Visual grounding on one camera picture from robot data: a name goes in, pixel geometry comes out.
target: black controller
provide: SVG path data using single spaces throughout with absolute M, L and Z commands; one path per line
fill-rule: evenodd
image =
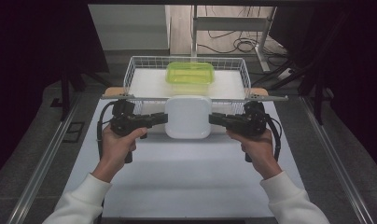
M 113 105 L 113 118 L 110 120 L 110 129 L 121 137 L 127 136 L 138 128 L 152 128 L 154 125 L 168 122 L 168 115 L 164 113 L 135 115 L 133 113 L 135 104 L 126 100 L 117 100 Z M 98 142 L 102 139 L 102 134 L 99 136 L 99 132 L 102 132 L 102 123 L 101 128 L 98 126 Z M 140 138 L 147 138 L 147 133 Z M 125 158 L 125 163 L 131 163 L 132 161 L 133 154 L 129 152 Z
M 270 115 L 265 113 L 263 103 L 256 101 L 247 102 L 244 104 L 243 114 L 226 115 L 212 113 L 209 115 L 209 123 L 221 125 L 229 131 L 249 137 L 262 135 L 265 132 L 268 123 L 275 137 L 274 157 L 278 159 L 281 148 L 280 136 L 276 131 Z M 252 159 L 247 153 L 245 154 L 244 159 L 247 162 L 252 162 Z

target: green lid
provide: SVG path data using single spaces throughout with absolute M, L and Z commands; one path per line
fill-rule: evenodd
M 169 63 L 165 80 L 171 84 L 211 84 L 215 69 L 210 63 Z

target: white sweater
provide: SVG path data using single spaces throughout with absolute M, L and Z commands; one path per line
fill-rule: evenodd
M 307 191 L 297 188 L 285 172 L 260 185 L 270 199 L 269 207 L 280 224 L 323 224 L 328 219 L 308 199 Z M 74 191 L 66 192 L 58 201 L 54 213 L 44 223 L 92 223 L 102 212 L 102 200 L 111 187 L 88 174 Z

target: hand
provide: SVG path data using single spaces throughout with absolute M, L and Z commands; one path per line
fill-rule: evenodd
M 267 129 L 264 134 L 254 137 L 243 137 L 238 133 L 227 131 L 227 135 L 241 142 L 241 149 L 252 159 L 253 167 L 264 179 L 279 175 L 282 172 L 272 153 L 272 133 Z
M 110 182 L 114 175 L 124 166 L 128 152 L 136 150 L 135 139 L 144 135 L 147 128 L 139 128 L 127 136 L 115 134 L 110 125 L 103 131 L 103 156 L 92 175 L 104 182 Z

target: person's left hand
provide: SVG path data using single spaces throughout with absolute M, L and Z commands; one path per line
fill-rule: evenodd
M 124 166 L 128 152 L 136 150 L 135 139 L 146 132 L 147 128 L 139 128 L 121 137 L 107 125 L 103 131 L 103 155 L 92 175 L 104 182 L 110 182 Z

